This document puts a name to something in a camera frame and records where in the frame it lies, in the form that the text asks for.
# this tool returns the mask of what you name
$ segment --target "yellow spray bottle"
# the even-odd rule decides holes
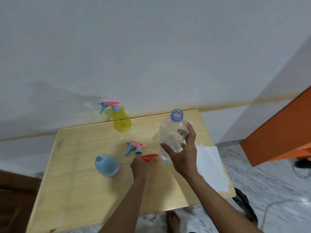
[[[112,108],[112,120],[114,127],[119,132],[128,130],[131,126],[130,117],[124,112],[122,108],[118,106],[122,101],[117,100],[102,100],[98,101],[98,104],[102,106],[100,114],[109,106]]]

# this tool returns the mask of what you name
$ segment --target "floor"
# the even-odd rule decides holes
[[[310,170],[293,168],[289,160],[264,163],[253,168],[240,145],[219,148],[233,185],[247,195],[258,219],[259,228],[268,233],[311,232]],[[235,208],[238,205],[228,200]],[[218,232],[202,206],[176,210],[181,232]],[[98,232],[101,225],[68,231]],[[136,233],[166,232],[165,212],[141,216]]]

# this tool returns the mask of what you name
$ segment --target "white paper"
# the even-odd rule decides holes
[[[221,165],[221,159],[216,148],[196,146],[196,166],[204,180],[217,192],[229,192],[229,181]]]

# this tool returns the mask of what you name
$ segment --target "gray cord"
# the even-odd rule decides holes
[[[287,202],[296,202],[296,203],[311,203],[311,200],[308,200],[308,201],[301,201],[301,200],[282,200],[282,201],[279,201],[279,202],[273,202],[271,204],[268,204],[268,206],[266,207],[266,210],[265,210],[265,214],[263,215],[263,219],[262,219],[262,224],[261,224],[261,230],[263,231],[263,226],[265,224],[265,221],[266,221],[266,216],[267,216],[267,212],[268,212],[268,209],[274,205],[274,204],[284,204],[284,203],[287,203]]]
[[[294,174],[296,174],[297,177],[299,178],[309,178],[311,176],[311,170],[309,169],[309,173],[307,176],[299,176],[296,171],[295,171],[295,166],[292,167]]]

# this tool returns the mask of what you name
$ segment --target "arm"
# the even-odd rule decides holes
[[[204,178],[198,173],[196,168],[196,147],[194,144],[196,133],[189,123],[188,129],[189,134],[186,137],[186,145],[183,144],[181,152],[175,153],[166,144],[161,144],[161,146],[171,157],[176,171],[189,183],[219,233],[263,233],[206,183]]]
[[[146,163],[138,156],[133,159],[130,166],[134,175],[134,183],[120,205],[98,233],[124,233],[135,231],[140,206],[142,204],[142,194],[147,178],[150,176],[156,161],[157,157],[153,158],[150,163]]]

